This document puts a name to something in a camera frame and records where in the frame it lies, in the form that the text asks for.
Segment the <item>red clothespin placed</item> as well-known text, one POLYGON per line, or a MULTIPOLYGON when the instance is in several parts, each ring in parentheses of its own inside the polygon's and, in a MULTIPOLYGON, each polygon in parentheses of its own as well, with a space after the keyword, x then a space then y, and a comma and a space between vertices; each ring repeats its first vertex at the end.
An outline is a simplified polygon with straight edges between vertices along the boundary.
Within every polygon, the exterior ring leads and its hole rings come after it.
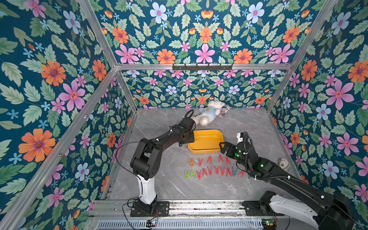
POLYGON ((221 175, 224 176, 225 175, 225 171, 226 171, 226 168, 222 168, 220 167, 220 172, 221 172, 221 175))
POLYGON ((227 168, 226 176, 227 177, 232 177, 232 171, 230 170, 230 168, 227 168))
POLYGON ((214 169, 215 169, 215 171, 216 171, 216 174, 217 174, 217 175, 219 175, 219 172, 220 172, 220 170, 219 170, 219 166, 214 166, 214 169))
POLYGON ((208 177, 208 173, 205 168, 202 169, 202 177, 208 177))
POLYGON ((207 167, 207 170, 208 170, 209 175, 212 176, 213 175, 212 166, 210 168, 207 167))
POLYGON ((241 178, 243 178, 245 174, 246 174, 246 171, 241 171, 241 172, 238 173, 238 175, 240 175, 241 178))
POLYGON ((196 171, 196 174, 197 174, 197 178, 200 180, 202 178, 202 171, 201 170, 196 171))

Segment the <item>yellow plastic storage box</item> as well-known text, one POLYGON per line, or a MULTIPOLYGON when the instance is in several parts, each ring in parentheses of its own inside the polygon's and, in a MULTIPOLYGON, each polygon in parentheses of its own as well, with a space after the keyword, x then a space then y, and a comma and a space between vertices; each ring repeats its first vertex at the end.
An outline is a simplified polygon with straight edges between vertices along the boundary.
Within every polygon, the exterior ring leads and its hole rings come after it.
POLYGON ((188 144, 193 154, 208 154, 220 152, 219 144, 224 142, 222 133, 215 129, 195 130, 193 143, 188 144))

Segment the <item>teal clothespin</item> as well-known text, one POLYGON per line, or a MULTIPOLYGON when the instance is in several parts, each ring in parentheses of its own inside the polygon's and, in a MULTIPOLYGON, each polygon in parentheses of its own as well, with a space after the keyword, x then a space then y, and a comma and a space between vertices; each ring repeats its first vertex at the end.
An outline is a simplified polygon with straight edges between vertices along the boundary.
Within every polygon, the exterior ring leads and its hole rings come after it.
POLYGON ((232 167, 232 176, 235 177, 237 175, 238 168, 232 167))

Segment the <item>orange clothespin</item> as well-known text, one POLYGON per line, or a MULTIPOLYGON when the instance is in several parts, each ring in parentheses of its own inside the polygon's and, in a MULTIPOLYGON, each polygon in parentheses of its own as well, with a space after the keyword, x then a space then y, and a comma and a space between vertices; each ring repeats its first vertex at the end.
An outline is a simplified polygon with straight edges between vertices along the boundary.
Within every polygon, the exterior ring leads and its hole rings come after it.
POLYGON ((190 164, 191 167, 194 167, 194 159, 188 159, 188 162, 190 164))

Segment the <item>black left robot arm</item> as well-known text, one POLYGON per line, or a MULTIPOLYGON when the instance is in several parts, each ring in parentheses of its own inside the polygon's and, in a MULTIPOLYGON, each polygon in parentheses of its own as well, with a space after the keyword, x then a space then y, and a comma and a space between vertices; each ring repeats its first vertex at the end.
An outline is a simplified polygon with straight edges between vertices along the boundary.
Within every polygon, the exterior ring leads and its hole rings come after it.
POLYGON ((193 114, 194 110, 189 110, 178 124, 170 126, 167 132, 156 138, 137 141, 138 146, 130 162, 131 171, 117 161, 120 167, 137 177, 140 189, 137 203, 146 212, 152 213, 157 207, 154 182, 163 152, 176 143, 181 147, 195 141, 193 114))

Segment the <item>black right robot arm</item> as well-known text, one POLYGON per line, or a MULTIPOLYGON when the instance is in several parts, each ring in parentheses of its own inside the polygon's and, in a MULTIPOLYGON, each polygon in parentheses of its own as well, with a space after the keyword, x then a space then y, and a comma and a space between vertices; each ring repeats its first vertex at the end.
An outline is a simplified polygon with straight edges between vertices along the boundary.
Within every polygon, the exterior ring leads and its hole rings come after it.
POLYGON ((314 188, 271 160, 258 156, 247 132, 238 133, 237 139, 237 144, 221 142, 220 152, 241 164, 252 179, 270 183, 295 197, 295 200, 290 200, 267 191, 259 200, 263 213, 283 214, 319 230, 353 228, 356 222, 346 197, 314 188))

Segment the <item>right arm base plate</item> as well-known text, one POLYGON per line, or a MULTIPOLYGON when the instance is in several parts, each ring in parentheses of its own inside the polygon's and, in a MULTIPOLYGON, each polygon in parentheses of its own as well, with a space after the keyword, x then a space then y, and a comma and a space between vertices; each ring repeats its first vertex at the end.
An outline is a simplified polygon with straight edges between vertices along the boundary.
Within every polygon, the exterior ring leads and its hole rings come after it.
POLYGON ((273 216, 270 207, 260 204, 259 201, 243 201, 241 205, 244 207, 247 216, 273 216))

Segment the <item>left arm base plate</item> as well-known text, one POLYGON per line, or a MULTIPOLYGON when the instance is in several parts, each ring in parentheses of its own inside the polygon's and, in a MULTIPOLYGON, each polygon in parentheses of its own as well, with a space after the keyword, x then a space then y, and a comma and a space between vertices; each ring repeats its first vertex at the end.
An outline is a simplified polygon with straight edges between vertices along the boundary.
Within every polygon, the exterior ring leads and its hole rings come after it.
POLYGON ((131 208, 131 217, 167 217, 169 216, 170 202, 156 201, 152 204, 144 204, 141 201, 135 201, 131 208))

